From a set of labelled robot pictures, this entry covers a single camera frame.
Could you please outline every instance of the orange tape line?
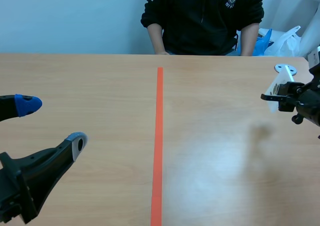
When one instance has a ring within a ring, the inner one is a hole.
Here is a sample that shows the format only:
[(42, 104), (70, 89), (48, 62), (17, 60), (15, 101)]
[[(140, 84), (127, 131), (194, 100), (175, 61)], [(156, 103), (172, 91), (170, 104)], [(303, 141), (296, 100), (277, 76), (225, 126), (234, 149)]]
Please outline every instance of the orange tape line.
[(151, 226), (162, 226), (162, 168), (164, 130), (164, 69), (158, 68), (156, 83), (153, 182), (151, 198)]

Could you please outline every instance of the blue rubber tip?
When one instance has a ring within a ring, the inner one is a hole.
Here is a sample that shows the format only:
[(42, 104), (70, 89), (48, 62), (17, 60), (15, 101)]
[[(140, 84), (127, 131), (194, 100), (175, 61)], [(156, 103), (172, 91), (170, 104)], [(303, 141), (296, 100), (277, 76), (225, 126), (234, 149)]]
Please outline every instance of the blue rubber tip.
[(42, 101), (38, 97), (29, 97), (16, 94), (14, 96), (15, 107), (18, 117), (24, 117), (39, 110), (42, 106)]

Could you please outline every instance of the blue plastic bag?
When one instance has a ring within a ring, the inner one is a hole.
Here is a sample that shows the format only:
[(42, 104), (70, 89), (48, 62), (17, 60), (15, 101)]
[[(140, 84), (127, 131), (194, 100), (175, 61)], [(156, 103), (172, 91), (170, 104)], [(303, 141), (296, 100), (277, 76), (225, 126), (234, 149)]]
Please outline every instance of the blue plastic bag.
[[(264, 56), (265, 51), (269, 46), (270, 38), (272, 34), (272, 29), (268, 31), (265, 37), (258, 37), (253, 51), (254, 57)], [(241, 54), (241, 43), (239, 43), (237, 51)]]

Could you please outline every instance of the white plastic bag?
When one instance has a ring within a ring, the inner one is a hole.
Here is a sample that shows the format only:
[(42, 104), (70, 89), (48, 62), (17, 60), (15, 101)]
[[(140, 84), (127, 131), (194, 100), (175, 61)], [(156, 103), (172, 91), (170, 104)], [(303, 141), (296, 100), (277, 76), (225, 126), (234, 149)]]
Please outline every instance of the white plastic bag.
[(301, 26), (292, 28), (290, 31), (284, 33), (278, 40), (276, 40), (264, 53), (265, 56), (274, 57), (297, 57), (300, 51), (300, 41), (296, 32), (300, 30)]

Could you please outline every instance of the black jacket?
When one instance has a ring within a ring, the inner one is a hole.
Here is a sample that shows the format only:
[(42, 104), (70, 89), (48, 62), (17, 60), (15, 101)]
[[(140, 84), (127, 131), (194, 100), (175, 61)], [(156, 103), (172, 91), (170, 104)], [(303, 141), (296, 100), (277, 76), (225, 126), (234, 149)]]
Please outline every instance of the black jacket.
[(236, 31), (260, 23), (262, 0), (147, 0), (141, 23), (164, 29), (167, 51), (182, 55), (225, 55)]

